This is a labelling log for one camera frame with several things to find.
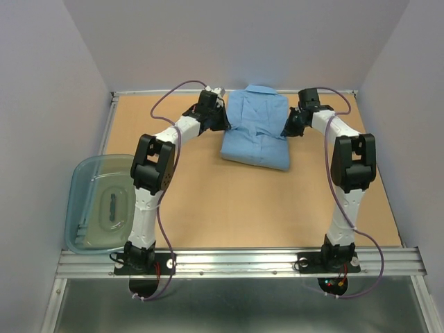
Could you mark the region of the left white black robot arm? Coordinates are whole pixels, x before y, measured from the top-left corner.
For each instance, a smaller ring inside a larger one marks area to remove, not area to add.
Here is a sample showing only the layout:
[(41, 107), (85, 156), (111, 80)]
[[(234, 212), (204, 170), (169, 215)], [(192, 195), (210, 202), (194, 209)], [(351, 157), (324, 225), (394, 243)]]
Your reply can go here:
[(162, 196), (169, 187), (182, 145), (206, 130), (230, 129), (222, 87), (205, 87), (198, 100), (169, 127), (139, 138), (130, 177), (135, 187), (133, 226), (121, 253), (111, 254), (116, 275), (147, 275), (155, 265), (155, 222)]

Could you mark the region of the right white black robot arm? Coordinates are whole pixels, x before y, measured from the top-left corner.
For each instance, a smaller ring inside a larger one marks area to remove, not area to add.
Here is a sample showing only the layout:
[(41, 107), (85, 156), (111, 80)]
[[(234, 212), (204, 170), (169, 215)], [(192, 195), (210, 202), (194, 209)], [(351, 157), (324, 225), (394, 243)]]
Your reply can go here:
[(302, 89), (297, 107), (291, 108), (282, 134), (298, 137), (306, 128), (324, 136), (327, 181), (335, 208), (319, 251), (298, 253), (296, 269), (302, 274), (360, 271), (355, 252), (356, 223), (361, 200), (377, 174), (376, 144), (372, 134), (362, 134), (341, 119), (330, 105), (323, 105), (317, 88)]

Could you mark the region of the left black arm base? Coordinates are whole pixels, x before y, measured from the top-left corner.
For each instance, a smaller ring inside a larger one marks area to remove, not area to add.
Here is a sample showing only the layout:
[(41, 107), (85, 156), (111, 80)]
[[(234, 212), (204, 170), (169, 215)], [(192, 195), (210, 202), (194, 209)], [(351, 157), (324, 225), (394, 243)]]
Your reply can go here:
[(114, 252), (109, 255), (114, 262), (115, 275), (174, 275), (176, 268), (173, 261), (176, 255), (171, 253), (155, 253), (146, 263), (131, 264), (123, 253)]

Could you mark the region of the light blue long sleeve shirt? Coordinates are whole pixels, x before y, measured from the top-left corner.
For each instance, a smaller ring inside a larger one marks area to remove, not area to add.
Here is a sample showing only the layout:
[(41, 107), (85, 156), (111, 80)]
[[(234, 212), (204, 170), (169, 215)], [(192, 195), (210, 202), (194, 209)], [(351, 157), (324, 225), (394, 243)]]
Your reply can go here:
[(271, 87), (248, 85), (229, 93), (220, 155), (224, 160), (281, 171), (289, 170), (289, 144), (282, 136), (288, 98)]

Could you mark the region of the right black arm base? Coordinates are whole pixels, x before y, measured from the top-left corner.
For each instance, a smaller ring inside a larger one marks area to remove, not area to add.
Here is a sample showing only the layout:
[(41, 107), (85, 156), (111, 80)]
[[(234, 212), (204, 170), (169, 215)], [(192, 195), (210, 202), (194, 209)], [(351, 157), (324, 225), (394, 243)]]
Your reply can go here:
[(299, 252), (293, 267), (301, 274), (339, 274), (360, 273), (359, 264), (354, 266), (352, 260), (355, 257), (340, 257), (326, 259), (320, 252)]

